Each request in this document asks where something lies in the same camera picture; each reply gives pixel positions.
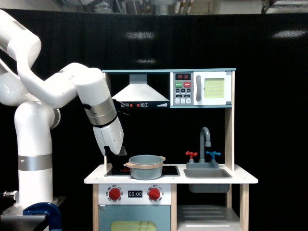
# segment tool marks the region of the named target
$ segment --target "stovetop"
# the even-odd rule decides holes
[[[163,166],[162,177],[163,176],[174,176],[174,177],[180,176],[178,167]],[[105,174],[105,177],[130,177],[130,168],[124,167],[123,170],[114,170],[112,168]]]

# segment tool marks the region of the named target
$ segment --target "lower shelf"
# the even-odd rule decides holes
[[[242,231],[232,208],[220,205],[178,205],[178,231]]]

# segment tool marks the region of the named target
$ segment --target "wooden leg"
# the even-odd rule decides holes
[[[249,221],[249,184],[240,185],[240,225],[243,231],[248,231]]]
[[[98,184],[93,184],[93,231],[99,231],[98,220]]]
[[[177,231],[177,184],[171,184],[171,231]]]
[[[232,208],[232,184],[230,184],[230,190],[225,194],[225,203],[227,208]]]

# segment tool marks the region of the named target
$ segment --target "black backdrop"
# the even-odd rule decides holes
[[[250,230],[304,225],[300,208],[306,201],[303,182],[307,181],[307,14],[181,17],[6,11],[41,39],[42,50],[32,69],[42,79],[72,62],[99,69],[235,67],[235,163],[259,179],[259,184],[250,185]],[[306,34],[274,37],[292,30]],[[154,38],[129,40],[127,32],[152,32]],[[5,53],[0,58],[16,69]],[[2,192],[16,190],[18,176],[16,108],[0,105],[0,110]],[[83,180],[103,157],[78,98],[61,114],[60,124],[51,131],[54,195],[67,196],[62,205],[64,231],[90,230],[91,185]],[[120,120],[130,156],[163,153],[166,163],[185,163],[185,151],[199,149],[203,126],[209,127],[215,150],[223,152],[220,109],[133,110],[131,117],[120,115]],[[238,193],[234,185],[236,213]],[[179,203],[223,202],[221,195],[187,199],[187,194],[179,186]]]

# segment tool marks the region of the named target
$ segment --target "digital display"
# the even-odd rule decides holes
[[[129,191],[128,197],[142,197],[142,190],[141,191]]]
[[[191,74],[175,74],[175,80],[191,80]]]

